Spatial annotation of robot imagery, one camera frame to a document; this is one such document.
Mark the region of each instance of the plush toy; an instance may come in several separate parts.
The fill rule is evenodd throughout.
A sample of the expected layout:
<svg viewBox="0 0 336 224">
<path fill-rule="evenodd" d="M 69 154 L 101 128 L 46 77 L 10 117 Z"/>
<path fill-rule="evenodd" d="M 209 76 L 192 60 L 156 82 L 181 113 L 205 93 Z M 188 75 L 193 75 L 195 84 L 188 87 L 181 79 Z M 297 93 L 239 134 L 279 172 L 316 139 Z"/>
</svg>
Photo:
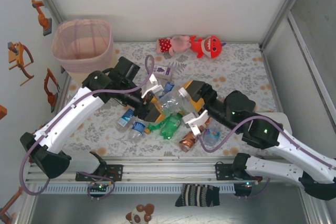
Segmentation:
<svg viewBox="0 0 336 224">
<path fill-rule="evenodd" d="M 222 47 L 226 45 L 226 43 L 221 43 L 220 39 L 216 36 L 210 36 L 204 40 L 200 38 L 198 41 L 195 41 L 195 38 L 196 36 L 190 37 L 190 49 L 198 53 L 198 58 L 201 58 L 203 55 L 216 58 L 222 52 Z"/>
<path fill-rule="evenodd" d="M 158 39 L 156 41 L 156 52 L 162 54 L 168 51 L 171 56 L 174 56 L 174 51 L 184 52 L 191 46 L 189 39 L 189 36 L 181 35 L 176 35 L 173 38 Z"/>
<path fill-rule="evenodd" d="M 126 220 L 131 224 L 148 224 L 152 219 L 152 214 L 154 213 L 154 205 L 147 204 L 145 207 L 143 205 L 137 205 L 133 211 L 126 215 Z"/>
</svg>

